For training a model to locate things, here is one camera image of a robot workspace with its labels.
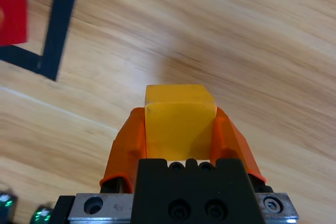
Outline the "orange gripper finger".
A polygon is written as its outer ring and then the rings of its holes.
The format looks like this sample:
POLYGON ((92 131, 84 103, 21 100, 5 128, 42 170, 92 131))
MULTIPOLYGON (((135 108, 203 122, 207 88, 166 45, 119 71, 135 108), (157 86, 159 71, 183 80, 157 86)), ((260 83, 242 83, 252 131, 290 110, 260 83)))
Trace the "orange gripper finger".
POLYGON ((273 192, 273 189, 266 185, 266 179, 258 168, 247 140, 227 114, 217 108, 213 122, 209 160, 214 165, 218 159, 224 158, 235 158, 242 161, 255 192, 273 192))
POLYGON ((120 178, 125 193, 133 193, 139 160, 144 158, 146 158, 145 110, 135 108, 112 143, 100 186, 120 178))

